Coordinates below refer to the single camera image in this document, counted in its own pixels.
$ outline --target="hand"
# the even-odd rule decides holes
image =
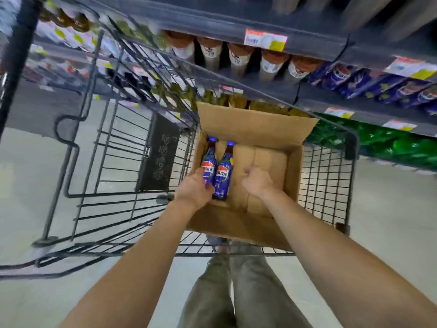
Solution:
[[[205,187],[204,172],[203,168],[192,171],[179,184],[174,194],[175,200],[187,203],[194,212],[205,206],[214,194],[214,186],[211,183]]]
[[[258,166],[245,167],[244,172],[247,176],[243,178],[243,187],[249,194],[261,199],[266,190],[273,188],[269,173]]]

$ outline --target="forearm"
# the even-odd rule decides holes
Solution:
[[[431,327],[437,322],[437,307],[372,253],[282,191],[270,189],[263,200],[344,327]]]
[[[60,328],[147,327],[193,213],[183,202],[169,203],[137,244],[88,291]]]

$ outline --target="person's leg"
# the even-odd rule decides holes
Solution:
[[[236,327],[230,283],[228,256],[220,254],[212,258],[188,296],[178,328]]]
[[[232,241],[230,252],[251,254],[230,256],[238,328],[311,327],[259,247]]]

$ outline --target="store aisle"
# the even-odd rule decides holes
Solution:
[[[41,233],[65,147],[53,139],[7,129],[0,146],[1,263],[23,256]],[[41,191],[31,191],[35,185]],[[437,180],[359,161],[351,237],[437,302]],[[65,223],[66,232],[71,220]],[[116,259],[62,279],[0,282],[0,326],[55,328]],[[288,292],[314,327],[339,323],[296,258],[269,258]],[[176,258],[150,327],[175,327],[205,258]]]

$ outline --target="cart wire basket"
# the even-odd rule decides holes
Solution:
[[[25,9],[22,4],[21,13],[26,11],[33,17],[18,16],[3,58],[3,125],[7,116],[4,111],[9,109],[16,88],[13,81],[18,81],[31,44],[29,36],[26,44],[19,33],[34,30],[35,23],[32,26],[29,21],[38,16],[35,7]],[[67,149],[42,236],[33,243],[31,260],[0,266],[0,279],[58,278],[106,258],[122,256],[132,247],[173,199],[184,176],[198,167],[193,165],[200,130],[196,102],[214,103],[221,94],[243,90],[251,99],[296,109],[292,103],[159,49],[150,33],[130,16],[125,20],[136,26],[148,43],[126,36],[110,15],[109,19],[111,25],[101,24],[79,113],[63,115],[54,124],[57,140]],[[112,36],[120,49],[118,57],[111,60],[112,69],[99,62],[104,35]],[[16,55],[8,54],[11,48],[21,51],[21,63]],[[8,58],[15,61],[4,68]],[[105,88],[108,94],[95,100],[98,88]],[[185,98],[181,98],[179,88]],[[205,90],[213,95],[206,98]],[[319,118],[319,124],[334,126],[341,140],[336,147],[305,144],[298,202],[348,234],[358,138],[345,127],[305,113]],[[71,138],[59,135],[64,122],[74,124]],[[71,231],[66,234],[68,224]],[[261,249],[266,256],[294,255],[275,248]],[[176,256],[214,254],[205,234],[185,231]]]

